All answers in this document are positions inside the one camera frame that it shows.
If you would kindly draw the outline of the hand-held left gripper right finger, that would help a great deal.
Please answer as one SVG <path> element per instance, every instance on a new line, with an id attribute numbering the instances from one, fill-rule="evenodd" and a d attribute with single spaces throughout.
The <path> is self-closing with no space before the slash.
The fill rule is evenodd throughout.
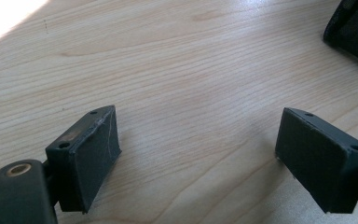
<path id="1" fill-rule="evenodd" d="M 358 140 L 303 110 L 282 112 L 276 156 L 325 213 L 358 204 Z"/>

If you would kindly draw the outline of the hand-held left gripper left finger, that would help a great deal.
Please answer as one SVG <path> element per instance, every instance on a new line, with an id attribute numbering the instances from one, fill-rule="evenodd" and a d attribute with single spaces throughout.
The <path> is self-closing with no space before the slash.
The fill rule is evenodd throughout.
<path id="1" fill-rule="evenodd" d="M 87 213 L 120 153 L 112 105 L 90 111 L 53 141 L 46 154 L 62 211 Z"/>

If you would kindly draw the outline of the black mesh pencil case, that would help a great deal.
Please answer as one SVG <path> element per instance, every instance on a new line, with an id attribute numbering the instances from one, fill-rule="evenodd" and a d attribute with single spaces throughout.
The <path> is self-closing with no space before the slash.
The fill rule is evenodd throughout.
<path id="1" fill-rule="evenodd" d="M 341 0 L 324 30 L 324 41 L 358 58 L 358 0 Z"/>

